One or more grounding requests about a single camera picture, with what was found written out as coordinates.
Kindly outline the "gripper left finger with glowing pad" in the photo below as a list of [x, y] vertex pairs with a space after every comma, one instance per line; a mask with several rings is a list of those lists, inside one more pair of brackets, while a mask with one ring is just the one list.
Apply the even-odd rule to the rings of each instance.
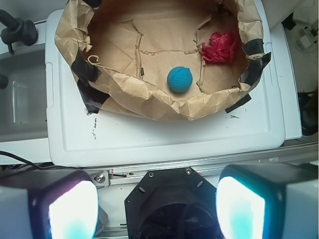
[[2, 239], [92, 239], [97, 188], [83, 170], [0, 173]]

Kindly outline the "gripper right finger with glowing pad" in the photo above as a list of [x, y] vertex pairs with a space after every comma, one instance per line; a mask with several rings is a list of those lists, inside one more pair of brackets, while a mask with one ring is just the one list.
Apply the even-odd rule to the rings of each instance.
[[317, 239], [319, 168], [227, 165], [217, 186], [216, 213], [227, 239]]

